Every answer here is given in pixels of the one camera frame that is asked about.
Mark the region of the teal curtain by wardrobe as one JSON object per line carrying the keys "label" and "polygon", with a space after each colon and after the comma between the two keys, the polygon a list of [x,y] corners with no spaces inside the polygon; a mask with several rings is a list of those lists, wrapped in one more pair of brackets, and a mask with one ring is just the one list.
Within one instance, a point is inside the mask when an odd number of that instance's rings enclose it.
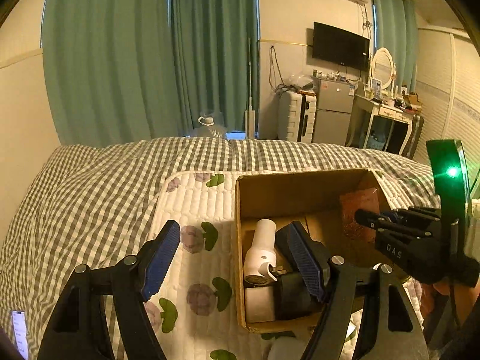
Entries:
{"label": "teal curtain by wardrobe", "polygon": [[385,47],[396,64],[395,84],[413,92],[416,85],[418,29],[413,0],[372,0],[376,47]]}

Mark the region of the clear water jug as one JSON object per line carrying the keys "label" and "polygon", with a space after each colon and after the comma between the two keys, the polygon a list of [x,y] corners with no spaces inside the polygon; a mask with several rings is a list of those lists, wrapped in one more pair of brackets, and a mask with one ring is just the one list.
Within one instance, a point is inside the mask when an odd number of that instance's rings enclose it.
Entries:
{"label": "clear water jug", "polygon": [[199,127],[193,131],[195,137],[226,138],[226,128],[217,124],[212,115],[201,115],[198,118]]}

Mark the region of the white floral quilted mat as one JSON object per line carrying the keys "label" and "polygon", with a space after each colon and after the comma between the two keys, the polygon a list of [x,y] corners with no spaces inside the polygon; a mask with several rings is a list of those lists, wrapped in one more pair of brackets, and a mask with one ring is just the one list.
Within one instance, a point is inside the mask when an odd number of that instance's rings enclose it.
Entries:
{"label": "white floral quilted mat", "polygon": [[[434,206],[431,172],[385,176],[392,208]],[[236,303],[235,184],[239,176],[296,172],[180,172],[165,182],[110,180],[103,187],[107,230],[120,255],[138,251],[170,219],[181,240],[168,273],[146,305],[154,332],[169,359],[266,359],[283,336],[302,342],[314,326],[253,333],[238,320]]]}

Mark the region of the black wall television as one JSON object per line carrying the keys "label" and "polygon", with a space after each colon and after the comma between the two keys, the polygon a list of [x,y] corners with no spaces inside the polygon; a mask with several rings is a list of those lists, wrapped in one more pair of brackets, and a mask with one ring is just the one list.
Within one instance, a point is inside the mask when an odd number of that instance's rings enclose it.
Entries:
{"label": "black wall television", "polygon": [[313,23],[312,57],[361,72],[368,70],[369,40],[358,34]]}

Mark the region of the oval vanity mirror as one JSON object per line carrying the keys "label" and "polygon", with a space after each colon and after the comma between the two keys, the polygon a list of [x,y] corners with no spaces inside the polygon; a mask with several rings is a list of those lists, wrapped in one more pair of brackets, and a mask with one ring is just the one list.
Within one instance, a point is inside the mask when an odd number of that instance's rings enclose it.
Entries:
{"label": "oval vanity mirror", "polygon": [[395,81],[396,66],[389,49],[380,47],[376,50],[370,63],[370,76],[381,82],[382,89],[387,89]]}

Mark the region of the grey checkered bedspread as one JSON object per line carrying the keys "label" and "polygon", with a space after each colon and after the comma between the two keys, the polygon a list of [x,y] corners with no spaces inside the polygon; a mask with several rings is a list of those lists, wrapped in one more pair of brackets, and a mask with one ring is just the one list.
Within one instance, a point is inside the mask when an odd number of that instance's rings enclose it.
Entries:
{"label": "grey checkered bedspread", "polygon": [[120,255],[107,230],[103,187],[110,180],[165,182],[180,172],[303,172],[350,168],[412,174],[413,160],[378,150],[289,141],[169,137],[104,149],[55,150],[32,182],[1,248],[1,325],[24,311],[28,354],[35,359],[59,295],[73,269],[109,267]]}

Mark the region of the smartphone with lit screen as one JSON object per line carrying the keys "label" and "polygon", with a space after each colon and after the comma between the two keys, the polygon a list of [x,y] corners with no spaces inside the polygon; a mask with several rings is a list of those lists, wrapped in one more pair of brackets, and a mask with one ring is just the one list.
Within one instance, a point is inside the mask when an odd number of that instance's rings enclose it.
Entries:
{"label": "smartphone with lit screen", "polygon": [[14,330],[16,348],[24,360],[29,359],[29,346],[27,342],[27,324],[24,311],[13,310],[11,312],[12,327]]}

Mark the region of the long black box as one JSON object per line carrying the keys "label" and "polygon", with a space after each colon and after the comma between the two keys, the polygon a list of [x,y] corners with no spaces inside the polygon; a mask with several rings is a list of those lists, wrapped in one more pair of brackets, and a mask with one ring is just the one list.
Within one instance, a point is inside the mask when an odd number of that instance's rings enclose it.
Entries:
{"label": "long black box", "polygon": [[275,247],[291,266],[296,264],[300,253],[301,240],[299,230],[303,226],[300,222],[292,222],[276,232]]}

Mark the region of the white suitcase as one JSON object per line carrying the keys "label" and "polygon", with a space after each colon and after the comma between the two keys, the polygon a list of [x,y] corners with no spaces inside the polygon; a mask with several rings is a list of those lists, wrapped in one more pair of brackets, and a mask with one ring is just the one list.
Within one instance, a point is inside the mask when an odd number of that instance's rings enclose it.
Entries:
{"label": "white suitcase", "polygon": [[278,139],[310,143],[316,110],[317,96],[314,92],[288,90],[281,93],[278,98]]}

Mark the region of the brown cardboard box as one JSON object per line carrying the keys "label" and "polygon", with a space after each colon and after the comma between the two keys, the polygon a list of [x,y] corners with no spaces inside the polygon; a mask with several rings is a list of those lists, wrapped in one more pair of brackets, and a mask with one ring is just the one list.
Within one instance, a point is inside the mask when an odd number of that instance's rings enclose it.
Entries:
{"label": "brown cardboard box", "polygon": [[253,333],[317,324],[332,261],[368,271],[392,258],[375,232],[355,221],[361,208],[391,210],[385,176],[368,169],[241,175],[235,184],[236,303]]}

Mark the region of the black power adapter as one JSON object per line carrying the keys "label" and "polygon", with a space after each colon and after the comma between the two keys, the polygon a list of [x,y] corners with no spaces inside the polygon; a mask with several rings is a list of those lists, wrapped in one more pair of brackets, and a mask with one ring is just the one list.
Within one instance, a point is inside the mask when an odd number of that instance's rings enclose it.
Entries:
{"label": "black power adapter", "polygon": [[273,300],[276,320],[296,320],[320,310],[299,272],[278,277],[273,286]]}

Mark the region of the white rounded case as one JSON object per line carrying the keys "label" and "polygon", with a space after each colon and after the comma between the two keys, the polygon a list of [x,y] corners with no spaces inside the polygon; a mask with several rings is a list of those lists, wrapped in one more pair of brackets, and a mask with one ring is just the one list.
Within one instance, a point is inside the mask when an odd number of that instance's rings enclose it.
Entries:
{"label": "white rounded case", "polygon": [[301,340],[283,336],[275,339],[268,352],[268,360],[300,360],[306,344]]}

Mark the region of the large teal curtain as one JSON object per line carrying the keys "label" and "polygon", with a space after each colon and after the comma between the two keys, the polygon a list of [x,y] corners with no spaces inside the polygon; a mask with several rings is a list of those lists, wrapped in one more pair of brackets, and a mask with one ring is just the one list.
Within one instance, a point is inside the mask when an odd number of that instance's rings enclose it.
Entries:
{"label": "large teal curtain", "polygon": [[62,144],[184,136],[201,115],[245,128],[247,41],[259,105],[259,0],[46,0],[49,107]]}

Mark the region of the white upright mop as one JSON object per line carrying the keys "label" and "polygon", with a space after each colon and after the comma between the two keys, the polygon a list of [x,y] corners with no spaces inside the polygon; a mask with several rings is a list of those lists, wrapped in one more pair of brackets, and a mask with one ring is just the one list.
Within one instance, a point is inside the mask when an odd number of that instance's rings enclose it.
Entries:
{"label": "white upright mop", "polygon": [[246,138],[254,139],[256,134],[256,113],[253,108],[253,96],[252,96],[252,76],[251,76],[251,39],[247,41],[247,63],[248,63],[248,99],[247,108],[245,110],[245,129]]}

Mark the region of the white handheld device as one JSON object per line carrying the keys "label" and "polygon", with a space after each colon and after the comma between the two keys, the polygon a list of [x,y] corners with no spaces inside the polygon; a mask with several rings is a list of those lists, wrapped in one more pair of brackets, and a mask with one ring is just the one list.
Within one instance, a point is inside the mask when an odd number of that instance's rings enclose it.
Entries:
{"label": "white handheld device", "polygon": [[254,286],[265,286],[277,281],[271,270],[277,265],[274,250],[276,224],[271,219],[261,219],[256,224],[251,247],[243,264],[244,280]]}

